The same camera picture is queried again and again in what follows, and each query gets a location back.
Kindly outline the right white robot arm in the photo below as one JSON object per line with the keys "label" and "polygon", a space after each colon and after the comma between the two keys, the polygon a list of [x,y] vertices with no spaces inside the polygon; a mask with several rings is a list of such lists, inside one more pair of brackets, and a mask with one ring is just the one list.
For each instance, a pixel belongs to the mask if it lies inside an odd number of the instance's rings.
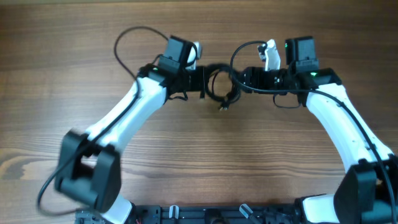
{"label": "right white robot arm", "polygon": [[354,108],[338,75],[320,68],[312,37],[285,41],[287,68],[274,40],[257,42],[263,67],[239,74],[248,93],[295,94],[325,128],[345,168],[333,194],[297,200],[302,223],[396,223],[397,156]]}

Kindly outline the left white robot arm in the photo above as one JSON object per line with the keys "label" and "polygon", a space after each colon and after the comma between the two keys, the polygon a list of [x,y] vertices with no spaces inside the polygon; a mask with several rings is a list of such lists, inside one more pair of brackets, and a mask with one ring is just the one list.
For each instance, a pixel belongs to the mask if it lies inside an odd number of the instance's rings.
{"label": "left white robot arm", "polygon": [[149,63],[122,100],[85,133],[69,131],[63,141],[55,190],[86,205],[108,223],[127,223],[134,205],[121,194],[121,156],[145,121],[174,93],[200,91],[196,61],[199,42],[175,36],[157,64]]}

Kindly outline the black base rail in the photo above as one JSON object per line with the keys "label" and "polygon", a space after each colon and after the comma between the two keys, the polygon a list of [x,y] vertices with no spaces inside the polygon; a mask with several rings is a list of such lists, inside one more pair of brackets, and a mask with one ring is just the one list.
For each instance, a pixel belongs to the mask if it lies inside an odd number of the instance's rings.
{"label": "black base rail", "polygon": [[268,206],[170,207],[139,205],[127,223],[194,224],[194,223],[308,223],[295,203]]}

